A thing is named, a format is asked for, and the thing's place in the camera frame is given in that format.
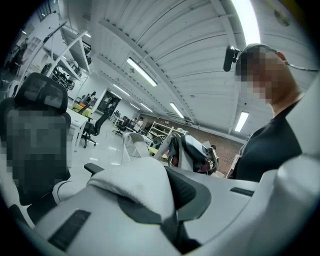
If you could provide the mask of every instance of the black shirt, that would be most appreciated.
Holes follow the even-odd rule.
[[[297,104],[280,112],[257,130],[241,148],[232,178],[259,182],[266,171],[278,169],[285,161],[302,153],[286,116]]]

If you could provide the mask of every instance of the headset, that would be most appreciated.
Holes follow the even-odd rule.
[[[258,48],[259,47],[267,47],[268,49],[270,49],[271,52],[277,53],[277,51],[275,49],[272,49],[269,46],[267,46],[265,44],[261,44],[261,43],[249,44],[246,48],[244,48],[244,50],[240,50],[240,49],[234,48],[231,45],[228,45],[225,50],[223,70],[225,72],[229,72],[231,70],[232,63],[236,63],[238,61],[239,53],[245,52],[252,47],[258,47]],[[310,71],[310,72],[319,71],[318,69],[311,69],[311,68],[296,66],[296,65],[288,63],[287,61],[286,61],[286,64],[294,69],[297,69],[297,70]]]

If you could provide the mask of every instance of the white shelving unit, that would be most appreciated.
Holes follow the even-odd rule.
[[[170,135],[171,133],[178,133],[180,135],[186,135],[188,133],[188,131],[179,131],[177,129],[175,129],[174,126],[169,127],[166,126],[162,123],[158,123],[156,121],[153,122],[149,132],[147,133],[147,137],[151,140],[155,139],[156,137],[160,136],[160,135],[164,135],[165,137],[167,137],[168,135]]]

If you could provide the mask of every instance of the chair armrest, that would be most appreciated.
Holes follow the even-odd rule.
[[[87,171],[89,171],[92,175],[103,171],[104,169],[92,162],[89,162],[87,164],[84,165],[84,169],[86,169]]]

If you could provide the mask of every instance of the white ceiling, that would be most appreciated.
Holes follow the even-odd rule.
[[[297,66],[319,66],[292,19],[284,27],[265,2],[252,4],[262,43],[282,51]],[[247,138],[272,118],[269,106],[235,82],[233,69],[223,71],[226,46],[245,47],[231,0],[69,0],[70,17],[73,12],[73,25],[91,34],[94,72],[128,92],[130,97],[118,91],[126,101],[143,103],[167,119],[177,116],[169,105],[174,102],[193,124],[231,139]],[[152,87],[133,71],[128,57],[158,85]],[[315,77],[291,71],[304,91]],[[250,115],[241,132],[235,132],[241,111]]]

